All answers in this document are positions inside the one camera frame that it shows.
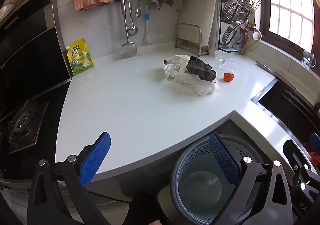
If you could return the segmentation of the steel steamer plate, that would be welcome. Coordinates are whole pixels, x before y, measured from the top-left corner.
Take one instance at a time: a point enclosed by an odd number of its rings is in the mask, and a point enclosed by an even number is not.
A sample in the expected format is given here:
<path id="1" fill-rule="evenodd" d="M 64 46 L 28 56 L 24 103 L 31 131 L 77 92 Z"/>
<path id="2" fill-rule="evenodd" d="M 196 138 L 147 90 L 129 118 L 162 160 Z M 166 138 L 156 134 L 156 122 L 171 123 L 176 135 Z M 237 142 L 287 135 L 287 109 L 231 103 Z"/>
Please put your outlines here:
<path id="1" fill-rule="evenodd" d="M 262 0 L 228 0 L 221 14 L 221 20 L 225 23 L 236 21 L 244 22 L 248 16 L 253 14 Z"/>

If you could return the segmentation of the steel colander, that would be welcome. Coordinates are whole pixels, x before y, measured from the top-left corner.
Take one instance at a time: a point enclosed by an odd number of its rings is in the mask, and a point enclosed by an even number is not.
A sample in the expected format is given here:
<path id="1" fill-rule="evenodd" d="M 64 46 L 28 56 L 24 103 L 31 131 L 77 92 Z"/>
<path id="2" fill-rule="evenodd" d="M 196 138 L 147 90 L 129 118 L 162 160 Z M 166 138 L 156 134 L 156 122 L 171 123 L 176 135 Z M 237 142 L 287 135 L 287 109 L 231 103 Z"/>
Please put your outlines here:
<path id="1" fill-rule="evenodd" d="M 246 23 L 236 21 L 229 25 L 222 37 L 222 45 L 226 48 L 232 48 L 235 45 L 242 48 L 248 41 L 249 27 Z"/>

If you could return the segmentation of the blue white bottle brush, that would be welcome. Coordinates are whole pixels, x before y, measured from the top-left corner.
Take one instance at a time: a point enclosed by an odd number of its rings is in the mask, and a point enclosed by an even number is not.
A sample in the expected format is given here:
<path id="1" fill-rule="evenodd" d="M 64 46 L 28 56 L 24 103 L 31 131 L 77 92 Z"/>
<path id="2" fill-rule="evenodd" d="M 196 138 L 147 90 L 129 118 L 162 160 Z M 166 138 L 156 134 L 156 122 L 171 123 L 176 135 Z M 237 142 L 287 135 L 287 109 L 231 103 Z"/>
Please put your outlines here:
<path id="1" fill-rule="evenodd" d="M 144 42 L 146 44 L 150 44 L 151 43 L 151 36 L 150 36 L 150 33 L 149 33 L 149 20 L 150 20 L 150 15 L 148 12 L 146 12 L 144 15 L 143 15 L 143 19 L 145 21 L 145 34 L 144 34 Z"/>

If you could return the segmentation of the steel cutting board rack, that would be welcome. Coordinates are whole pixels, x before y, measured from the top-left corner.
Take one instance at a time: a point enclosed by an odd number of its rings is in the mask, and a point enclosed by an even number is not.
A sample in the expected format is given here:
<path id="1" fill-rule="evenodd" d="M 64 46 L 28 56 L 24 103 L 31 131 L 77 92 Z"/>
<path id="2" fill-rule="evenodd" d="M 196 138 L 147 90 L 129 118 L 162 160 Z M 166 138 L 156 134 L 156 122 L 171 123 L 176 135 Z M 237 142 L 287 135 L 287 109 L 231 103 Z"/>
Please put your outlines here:
<path id="1" fill-rule="evenodd" d="M 209 54 L 209 27 L 196 24 L 177 23 L 175 26 L 175 47 L 193 53 L 196 56 Z"/>

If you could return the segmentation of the white cutting board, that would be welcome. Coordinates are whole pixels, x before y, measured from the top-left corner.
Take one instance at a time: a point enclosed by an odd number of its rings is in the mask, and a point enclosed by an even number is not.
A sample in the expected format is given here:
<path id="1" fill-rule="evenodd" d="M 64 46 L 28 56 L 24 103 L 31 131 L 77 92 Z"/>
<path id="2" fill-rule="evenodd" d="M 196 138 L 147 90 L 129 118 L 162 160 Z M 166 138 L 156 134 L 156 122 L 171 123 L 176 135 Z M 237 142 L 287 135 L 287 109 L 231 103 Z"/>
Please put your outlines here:
<path id="1" fill-rule="evenodd" d="M 216 0 L 183 0 L 183 10 L 178 15 L 177 22 L 210 27 L 212 30 L 215 5 Z"/>

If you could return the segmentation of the small steel spoon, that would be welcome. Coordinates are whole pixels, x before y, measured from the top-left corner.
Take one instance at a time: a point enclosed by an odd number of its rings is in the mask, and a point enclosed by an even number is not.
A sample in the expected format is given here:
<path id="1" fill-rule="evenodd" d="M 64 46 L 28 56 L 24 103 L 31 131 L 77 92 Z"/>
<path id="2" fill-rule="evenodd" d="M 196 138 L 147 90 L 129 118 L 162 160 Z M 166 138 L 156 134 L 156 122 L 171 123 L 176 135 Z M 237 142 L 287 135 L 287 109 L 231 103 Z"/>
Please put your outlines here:
<path id="1" fill-rule="evenodd" d="M 142 15 L 142 11 L 139 7 L 139 0 L 136 0 L 136 10 L 135 10 L 135 17 L 136 18 L 140 18 L 140 16 Z"/>

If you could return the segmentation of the clear wall hook holder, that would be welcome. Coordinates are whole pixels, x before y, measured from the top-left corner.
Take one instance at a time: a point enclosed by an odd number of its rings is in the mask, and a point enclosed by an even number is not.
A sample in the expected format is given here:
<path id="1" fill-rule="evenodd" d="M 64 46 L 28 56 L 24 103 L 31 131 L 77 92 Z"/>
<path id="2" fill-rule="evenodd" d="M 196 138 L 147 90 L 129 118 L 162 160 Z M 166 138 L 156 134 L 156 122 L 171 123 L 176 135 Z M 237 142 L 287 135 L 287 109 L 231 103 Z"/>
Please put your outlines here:
<path id="1" fill-rule="evenodd" d="M 302 56 L 302 60 L 301 63 L 302 65 L 309 69 L 309 68 L 313 68 L 316 65 L 316 59 L 315 56 L 313 55 L 313 53 L 310 53 L 307 50 L 303 51 L 303 56 Z"/>

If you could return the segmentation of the steel ladle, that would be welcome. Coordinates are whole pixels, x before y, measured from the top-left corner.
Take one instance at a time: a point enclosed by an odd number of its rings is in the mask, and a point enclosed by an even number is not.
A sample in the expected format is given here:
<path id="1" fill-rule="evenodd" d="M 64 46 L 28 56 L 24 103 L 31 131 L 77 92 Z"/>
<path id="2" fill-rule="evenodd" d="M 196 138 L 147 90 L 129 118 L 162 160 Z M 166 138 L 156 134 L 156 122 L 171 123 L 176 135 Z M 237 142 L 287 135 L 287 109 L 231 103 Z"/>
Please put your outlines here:
<path id="1" fill-rule="evenodd" d="M 133 37 L 138 33 L 138 27 L 135 26 L 134 21 L 133 21 L 132 0 L 127 0 L 127 1 L 128 1 L 130 20 L 131 20 L 131 28 L 128 30 L 128 35 L 130 37 Z"/>

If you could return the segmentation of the white paper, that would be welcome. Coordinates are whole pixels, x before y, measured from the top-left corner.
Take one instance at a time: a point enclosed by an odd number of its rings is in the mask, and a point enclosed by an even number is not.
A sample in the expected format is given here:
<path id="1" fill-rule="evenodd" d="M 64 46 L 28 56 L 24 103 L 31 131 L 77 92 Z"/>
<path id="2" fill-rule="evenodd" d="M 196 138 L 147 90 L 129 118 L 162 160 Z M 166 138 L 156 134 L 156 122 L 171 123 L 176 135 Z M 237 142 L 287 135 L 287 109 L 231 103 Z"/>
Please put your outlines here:
<path id="1" fill-rule="evenodd" d="M 176 75 L 184 73 L 187 70 L 189 60 L 189 55 L 174 55 L 164 60 L 164 76 L 174 78 Z"/>

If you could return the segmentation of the steel spatula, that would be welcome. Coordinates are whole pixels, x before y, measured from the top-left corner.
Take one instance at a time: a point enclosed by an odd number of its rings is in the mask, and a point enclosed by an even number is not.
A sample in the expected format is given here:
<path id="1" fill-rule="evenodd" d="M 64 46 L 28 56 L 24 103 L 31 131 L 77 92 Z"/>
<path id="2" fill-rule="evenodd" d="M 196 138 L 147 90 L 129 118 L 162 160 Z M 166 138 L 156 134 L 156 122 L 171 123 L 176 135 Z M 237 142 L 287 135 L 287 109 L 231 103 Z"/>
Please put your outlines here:
<path id="1" fill-rule="evenodd" d="M 120 57 L 122 59 L 127 59 L 137 55 L 137 46 L 132 41 L 129 40 L 129 33 L 127 32 L 128 28 L 127 28 L 127 22 L 126 22 L 125 0 L 121 0 L 121 13 L 124 19 L 126 42 L 121 46 Z"/>

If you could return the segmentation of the kitchen knife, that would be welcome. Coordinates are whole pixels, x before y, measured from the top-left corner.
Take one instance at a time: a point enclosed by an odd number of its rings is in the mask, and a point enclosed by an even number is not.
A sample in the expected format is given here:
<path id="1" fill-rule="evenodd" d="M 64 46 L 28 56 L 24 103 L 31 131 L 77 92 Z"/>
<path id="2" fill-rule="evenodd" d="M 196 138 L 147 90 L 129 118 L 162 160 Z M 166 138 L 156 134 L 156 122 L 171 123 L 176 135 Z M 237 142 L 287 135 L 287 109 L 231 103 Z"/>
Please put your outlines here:
<path id="1" fill-rule="evenodd" d="M 277 72 L 273 71 L 272 69 L 268 68 L 268 66 L 264 65 L 263 63 L 257 61 L 256 65 L 260 68 L 262 68 L 263 70 L 269 72 L 270 74 L 274 75 L 275 77 L 278 77 Z"/>

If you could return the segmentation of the orange round fruit peel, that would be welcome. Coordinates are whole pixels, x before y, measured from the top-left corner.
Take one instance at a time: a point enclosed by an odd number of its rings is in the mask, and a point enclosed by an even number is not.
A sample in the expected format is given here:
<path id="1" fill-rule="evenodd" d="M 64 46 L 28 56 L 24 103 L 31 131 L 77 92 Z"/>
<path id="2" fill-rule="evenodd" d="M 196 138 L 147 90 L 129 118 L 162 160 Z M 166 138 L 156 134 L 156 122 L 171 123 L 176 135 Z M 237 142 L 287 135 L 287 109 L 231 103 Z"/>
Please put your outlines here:
<path id="1" fill-rule="evenodd" d="M 232 73 L 225 73 L 223 75 L 223 80 L 225 82 L 231 82 L 231 81 L 233 81 L 233 79 L 234 79 L 234 74 L 232 74 Z"/>

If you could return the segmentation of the clear plastic bag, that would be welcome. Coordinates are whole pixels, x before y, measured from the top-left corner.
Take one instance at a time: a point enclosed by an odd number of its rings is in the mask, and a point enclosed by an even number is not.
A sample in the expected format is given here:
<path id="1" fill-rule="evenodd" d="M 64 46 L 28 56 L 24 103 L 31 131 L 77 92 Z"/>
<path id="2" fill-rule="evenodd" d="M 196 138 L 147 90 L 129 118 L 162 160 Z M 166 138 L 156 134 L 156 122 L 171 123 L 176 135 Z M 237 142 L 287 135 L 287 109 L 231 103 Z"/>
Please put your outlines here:
<path id="1" fill-rule="evenodd" d="M 219 83 L 216 80 L 201 80 L 197 75 L 187 73 L 176 75 L 174 81 L 191 88 L 198 96 L 207 96 L 220 89 Z"/>

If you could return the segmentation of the black pot lid rack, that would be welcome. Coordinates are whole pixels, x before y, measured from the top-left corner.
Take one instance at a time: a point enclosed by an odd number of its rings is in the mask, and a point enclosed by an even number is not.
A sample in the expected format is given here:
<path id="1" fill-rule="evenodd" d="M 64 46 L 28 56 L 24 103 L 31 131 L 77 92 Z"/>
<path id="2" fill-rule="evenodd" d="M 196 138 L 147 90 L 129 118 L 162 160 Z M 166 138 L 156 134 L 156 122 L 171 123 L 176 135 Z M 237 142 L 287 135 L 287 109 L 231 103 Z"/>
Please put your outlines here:
<path id="1" fill-rule="evenodd" d="M 249 17 L 256 12 L 262 0 L 220 0 L 221 22 L 228 25 L 220 46 L 225 51 L 245 54 L 262 39 L 262 33 Z"/>

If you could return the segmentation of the yellow green refill pouch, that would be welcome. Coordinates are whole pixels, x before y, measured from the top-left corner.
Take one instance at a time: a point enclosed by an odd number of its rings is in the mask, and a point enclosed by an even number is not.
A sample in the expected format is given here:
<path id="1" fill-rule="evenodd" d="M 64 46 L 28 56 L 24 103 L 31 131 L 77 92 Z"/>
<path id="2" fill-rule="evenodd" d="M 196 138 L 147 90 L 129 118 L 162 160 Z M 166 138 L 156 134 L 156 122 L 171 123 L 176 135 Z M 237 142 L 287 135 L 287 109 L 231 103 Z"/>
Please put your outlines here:
<path id="1" fill-rule="evenodd" d="M 84 38 L 66 46 L 67 58 L 74 76 L 94 67 L 88 44 Z"/>

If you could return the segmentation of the grey hanging rag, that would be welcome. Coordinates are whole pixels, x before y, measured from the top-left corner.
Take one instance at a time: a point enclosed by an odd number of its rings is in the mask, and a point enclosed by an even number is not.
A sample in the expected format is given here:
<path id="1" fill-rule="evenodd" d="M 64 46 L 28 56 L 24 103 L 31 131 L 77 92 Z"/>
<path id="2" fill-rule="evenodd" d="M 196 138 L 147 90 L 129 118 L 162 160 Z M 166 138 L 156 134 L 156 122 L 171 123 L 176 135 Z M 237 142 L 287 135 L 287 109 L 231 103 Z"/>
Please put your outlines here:
<path id="1" fill-rule="evenodd" d="M 158 0 L 147 0 L 149 10 L 161 10 Z"/>

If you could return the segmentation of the blue perforated trash basket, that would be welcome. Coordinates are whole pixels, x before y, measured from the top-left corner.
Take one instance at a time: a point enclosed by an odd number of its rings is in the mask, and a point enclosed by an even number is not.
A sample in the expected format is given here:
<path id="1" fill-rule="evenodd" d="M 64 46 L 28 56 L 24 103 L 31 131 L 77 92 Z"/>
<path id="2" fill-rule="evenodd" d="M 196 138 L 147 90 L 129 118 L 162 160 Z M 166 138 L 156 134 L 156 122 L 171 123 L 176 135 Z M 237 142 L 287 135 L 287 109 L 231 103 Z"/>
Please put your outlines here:
<path id="1" fill-rule="evenodd" d="M 236 186 L 227 181 L 205 136 L 189 146 L 178 159 L 164 189 L 162 210 L 174 224 L 210 224 L 216 219 Z"/>

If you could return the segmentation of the kitchen sink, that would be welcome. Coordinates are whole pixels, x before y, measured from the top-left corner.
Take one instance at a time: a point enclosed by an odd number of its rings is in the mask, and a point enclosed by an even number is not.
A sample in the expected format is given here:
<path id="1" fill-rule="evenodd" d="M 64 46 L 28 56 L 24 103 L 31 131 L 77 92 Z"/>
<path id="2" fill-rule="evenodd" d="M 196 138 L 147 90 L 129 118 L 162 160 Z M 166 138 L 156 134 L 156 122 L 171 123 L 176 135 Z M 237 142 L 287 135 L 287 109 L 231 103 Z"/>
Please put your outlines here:
<path id="1" fill-rule="evenodd" d="M 319 113 L 282 81 L 273 79 L 251 101 L 302 145 L 307 145 L 314 133 L 319 135 Z"/>

